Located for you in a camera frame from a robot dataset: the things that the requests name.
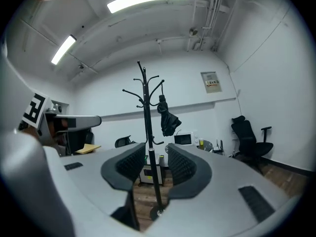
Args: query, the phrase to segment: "microwave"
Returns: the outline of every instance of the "microwave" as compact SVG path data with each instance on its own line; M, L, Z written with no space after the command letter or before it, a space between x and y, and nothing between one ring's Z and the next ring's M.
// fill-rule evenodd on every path
M173 136L173 143L185 146L198 146L197 131L183 132L179 131Z

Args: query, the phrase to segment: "white ceiling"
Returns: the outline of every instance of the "white ceiling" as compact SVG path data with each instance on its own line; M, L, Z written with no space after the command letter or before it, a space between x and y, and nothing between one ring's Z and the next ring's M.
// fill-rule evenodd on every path
M194 22L195 0L147 2L111 14L107 4L112 1L27 0L8 29L11 62L30 73L43 76L57 73L77 82L80 61L98 72L127 59L160 55L156 40L161 40L162 53L186 51L189 29L195 27L202 34L210 0L197 0ZM210 49L220 36L234 1L223 0L212 38L206 40L204 49ZM77 38L69 50L72 56L66 54L57 66L52 65L52 57L70 34ZM190 51L198 41L198 38L190 41ZM87 68L83 73L94 74Z

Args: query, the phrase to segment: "office chair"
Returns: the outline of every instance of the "office chair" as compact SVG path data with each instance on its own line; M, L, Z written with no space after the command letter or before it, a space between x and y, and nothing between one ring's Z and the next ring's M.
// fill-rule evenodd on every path
M85 143L86 144L92 144L93 141L93 132L91 131L91 129L88 130L87 132L87 137L85 138Z
M260 157L267 154L272 148L273 144L266 142L267 130L271 129L271 126L264 127L261 130L264 131L263 142L257 142L256 137L251 129L250 122L245 120L244 116L238 118L232 118L232 129L236 133L240 145L239 152L237 154L243 154L250 158L249 164L253 165L261 174L262 171L259 168Z

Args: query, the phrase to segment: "coat rack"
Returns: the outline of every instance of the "coat rack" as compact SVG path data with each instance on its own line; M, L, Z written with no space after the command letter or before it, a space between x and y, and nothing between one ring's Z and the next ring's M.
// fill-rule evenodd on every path
M145 143L148 142L148 144L149 144L148 153L149 153L149 159L150 159L150 166L151 166L152 174L153 174L153 182L154 182L154 188L155 188L155 193L156 193L156 199L157 199L157 204L158 204L157 206L154 206L152 208L152 210L150 212L150 216L151 216L152 220L155 220L157 217L159 217L162 214L163 205L162 205L160 189L159 189L157 166L156 166L156 159L155 159L155 150L154 150L153 144L160 145L160 144L163 144L164 142L162 141L162 142L156 143L154 141L155 137L153 136L153 130L152 130L152 119L151 119L151 114L150 114L150 105L157 106L159 103L153 105L150 103L150 99L151 99L153 93L159 88L159 86L161 86L161 91L163 94L162 84L164 83L164 80L162 80L156 86L156 88L154 88L154 90L151 92L151 94L149 94L148 83L150 82L151 79L158 78L159 76L152 77L147 81L146 69L145 68L142 69L139 61L137 61L137 63L138 63L138 66L140 68L140 71L142 73L143 80L141 80L141 79L134 79L134 80L138 80L142 83L144 98L142 99L139 95L137 95L133 92L127 91L125 89L123 89L123 91L138 97L138 101L141 102L143 106L137 105L137 108L144 109L145 132L146 132L146 142Z

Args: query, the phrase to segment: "framed notice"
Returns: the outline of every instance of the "framed notice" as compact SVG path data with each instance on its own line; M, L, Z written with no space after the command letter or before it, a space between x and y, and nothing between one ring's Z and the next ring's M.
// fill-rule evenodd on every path
M216 72L201 72L206 93L221 92L222 88Z

